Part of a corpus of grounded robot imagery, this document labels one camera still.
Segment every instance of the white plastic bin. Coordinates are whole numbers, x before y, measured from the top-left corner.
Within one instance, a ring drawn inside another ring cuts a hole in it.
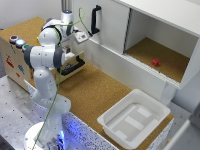
[[[136,149],[169,113],[169,108],[135,89],[97,120],[122,147]]]

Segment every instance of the brown work surface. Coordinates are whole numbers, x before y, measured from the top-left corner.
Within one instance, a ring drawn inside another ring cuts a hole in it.
[[[120,82],[86,63],[82,71],[60,84],[58,93],[71,100],[72,113],[123,150],[105,134],[97,118],[130,92],[131,90]],[[169,115],[136,150],[148,148],[173,118],[173,115]]]
[[[0,31],[0,37],[9,42],[10,36],[17,35],[20,39],[24,39],[26,44],[40,46],[36,38],[39,36],[44,23],[45,21],[42,18],[35,17]]]
[[[145,38],[127,51],[128,55],[153,67],[168,77],[181,82],[190,59],[149,38]],[[153,59],[159,60],[159,65],[154,67]]]

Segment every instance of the black handle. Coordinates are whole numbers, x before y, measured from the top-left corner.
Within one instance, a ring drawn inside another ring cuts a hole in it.
[[[96,12],[99,10],[101,10],[101,7],[98,5],[96,5],[96,8],[92,10],[92,25],[91,25],[92,34],[96,34],[100,31],[99,29],[96,28],[96,17],[97,17]]]
[[[71,68],[62,70],[61,75],[66,76],[85,64],[85,62],[82,59],[80,59],[79,56],[76,56],[76,60],[78,61],[78,64]]]

